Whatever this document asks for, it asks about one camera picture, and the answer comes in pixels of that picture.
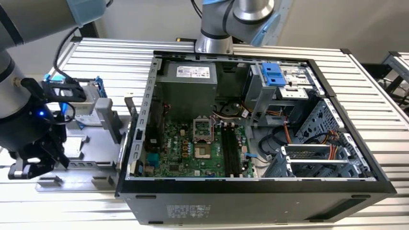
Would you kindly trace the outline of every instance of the aluminum extrusion table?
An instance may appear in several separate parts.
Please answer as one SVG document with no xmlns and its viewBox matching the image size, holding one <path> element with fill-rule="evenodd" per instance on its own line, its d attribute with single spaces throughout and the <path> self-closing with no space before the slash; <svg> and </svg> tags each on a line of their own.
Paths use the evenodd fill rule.
<svg viewBox="0 0 409 230">
<path fill-rule="evenodd" d="M 107 94 L 114 101 L 114 110 L 127 114 L 123 96 L 128 92 L 134 93 L 136 106 L 142 104 L 154 50 L 194 52 L 194 43 L 84 38 L 83 41 L 70 44 L 59 65 L 73 77 L 100 76 L 104 79 Z M 409 229 L 409 118 L 356 58 L 340 49 L 279 46 L 255 48 L 235 45 L 235 54 L 311 58 L 316 61 L 360 135 L 394 182 L 398 195 L 335 224 L 202 225 L 171 228 Z M 7 172 L 9 169 L 0 169 L 0 207 L 7 210 L 0 216 L 0 223 L 19 223 L 18 226 L 23 228 L 25 222 L 31 222 L 31 228 L 38 225 L 50 228 L 65 225 L 71 229 L 86 226 L 134 228 L 139 225 L 127 204 L 115 200 L 114 192 L 38 193 L 34 180 L 19 183 L 9 181 Z"/>
</svg>

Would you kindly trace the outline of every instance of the white wall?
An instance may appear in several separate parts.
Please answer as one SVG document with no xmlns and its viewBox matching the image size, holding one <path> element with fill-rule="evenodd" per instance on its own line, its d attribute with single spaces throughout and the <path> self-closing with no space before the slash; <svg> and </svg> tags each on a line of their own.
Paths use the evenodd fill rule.
<svg viewBox="0 0 409 230">
<path fill-rule="evenodd" d="M 116 0 L 103 24 L 110 38 L 175 41 L 199 38 L 202 20 L 190 0 Z"/>
<path fill-rule="evenodd" d="M 279 45 L 346 47 L 380 62 L 390 50 L 409 51 L 408 22 L 409 0 L 294 0 Z M 200 18 L 190 0 L 115 0 L 99 27 L 110 38 L 174 41 L 199 37 Z M 23 72 L 49 72 L 63 35 L 11 50 Z"/>
<path fill-rule="evenodd" d="M 33 43 L 9 49 L 23 73 L 41 79 L 53 68 L 58 46 L 70 31 L 63 31 Z"/>
<path fill-rule="evenodd" d="M 362 62 L 409 51 L 409 0 L 295 0 L 279 45 L 350 48 Z"/>
</svg>

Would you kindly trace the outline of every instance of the power supply label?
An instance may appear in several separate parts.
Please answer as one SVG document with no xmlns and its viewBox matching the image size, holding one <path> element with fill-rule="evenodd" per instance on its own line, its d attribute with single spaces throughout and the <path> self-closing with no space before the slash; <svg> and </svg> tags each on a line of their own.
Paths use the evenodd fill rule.
<svg viewBox="0 0 409 230">
<path fill-rule="evenodd" d="M 179 66 L 176 76 L 179 78 L 211 78 L 211 67 Z"/>
</svg>

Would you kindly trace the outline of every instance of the gray robot arm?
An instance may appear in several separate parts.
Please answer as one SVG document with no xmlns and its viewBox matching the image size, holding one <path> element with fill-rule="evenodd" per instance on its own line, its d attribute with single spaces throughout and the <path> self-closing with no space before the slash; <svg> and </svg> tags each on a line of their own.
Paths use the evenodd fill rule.
<svg viewBox="0 0 409 230">
<path fill-rule="evenodd" d="M 234 53 L 232 36 L 264 46 L 280 23 L 275 0 L 204 0 L 199 53 Z"/>
<path fill-rule="evenodd" d="M 0 146 L 17 159 L 10 179 L 31 179 L 53 171 L 58 162 L 69 167 L 70 160 L 65 117 L 51 113 L 45 89 L 25 77 L 6 49 L 83 27 L 103 16 L 106 4 L 106 0 L 0 0 Z M 31 158 L 41 162 L 30 163 Z"/>
</svg>

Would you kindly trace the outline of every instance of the black cable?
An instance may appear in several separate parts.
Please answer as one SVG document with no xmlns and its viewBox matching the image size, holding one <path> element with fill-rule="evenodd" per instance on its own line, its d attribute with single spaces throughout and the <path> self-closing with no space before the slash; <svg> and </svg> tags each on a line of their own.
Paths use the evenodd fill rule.
<svg viewBox="0 0 409 230">
<path fill-rule="evenodd" d="M 259 150 L 260 150 L 260 152 L 263 152 L 266 155 L 272 155 L 274 157 L 276 156 L 276 153 L 271 153 L 270 151 L 266 151 L 266 150 L 263 149 L 263 143 L 264 143 L 268 139 L 272 138 L 274 141 L 275 141 L 279 145 L 282 145 L 282 146 L 284 146 L 284 145 L 288 144 L 287 142 L 282 141 L 282 140 L 276 137 L 276 134 L 278 134 L 280 131 L 283 131 L 283 130 L 284 130 L 284 126 L 278 126 L 278 127 L 274 129 L 272 133 L 268 134 L 266 137 L 263 137 L 262 140 L 259 141 L 259 144 L 258 144 Z"/>
<path fill-rule="evenodd" d="M 268 140 L 268 146 L 270 148 L 274 150 L 275 148 L 272 147 L 272 145 L 270 144 L 270 140 Z"/>
<path fill-rule="evenodd" d="M 196 4 L 195 0 L 191 0 L 191 2 L 192 2 L 192 6 L 194 6 L 194 9 L 195 9 L 195 11 L 196 11 L 199 17 L 203 18 L 203 12 L 200 11 L 200 9 L 199 9 L 199 7 L 198 7 L 198 4 Z"/>
<path fill-rule="evenodd" d="M 43 117 L 43 119 L 53 125 L 58 125 L 58 126 L 63 126 L 63 125 L 67 125 L 70 122 L 74 121 L 74 119 L 77 118 L 77 108 L 75 106 L 70 103 L 70 102 L 63 102 L 66 103 L 71 109 L 73 109 L 73 116 L 70 117 L 70 119 L 65 122 L 57 122 L 57 120 L 49 120 L 47 118 Z"/>
<path fill-rule="evenodd" d="M 58 53 L 57 53 L 57 56 L 55 56 L 54 62 L 53 62 L 53 66 L 54 66 L 55 70 L 58 71 L 58 73 L 61 73 L 61 74 L 66 77 L 66 80 L 67 80 L 69 82 L 73 82 L 74 79 L 73 79 L 73 77 L 71 77 L 63 70 L 61 70 L 61 67 L 59 67 L 59 57 L 61 57 L 61 54 L 62 54 L 62 50 L 63 50 L 65 44 L 66 44 L 66 42 L 69 41 L 71 35 L 75 33 L 77 30 L 78 30 L 78 27 L 74 28 L 74 29 L 70 31 L 70 33 L 67 34 L 67 36 L 65 37 L 65 39 L 63 39 L 63 41 L 62 41 L 62 43 L 61 43 L 61 45 L 59 45 Z"/>
<path fill-rule="evenodd" d="M 114 0 L 110 0 L 110 2 L 107 3 L 107 8 L 114 4 Z"/>
<path fill-rule="evenodd" d="M 262 160 L 259 157 L 254 157 L 254 158 L 258 159 L 262 163 L 268 164 L 268 162 Z"/>
<path fill-rule="evenodd" d="M 331 135 L 331 136 L 334 136 L 334 134 L 331 134 L 331 133 L 320 133 L 320 134 L 318 134 L 318 135 L 315 135 L 315 136 L 312 136 L 311 138 L 308 138 L 307 139 L 307 141 L 304 142 L 304 144 L 310 144 L 312 141 L 315 141 L 320 136 L 324 136 L 324 135 Z"/>
</svg>

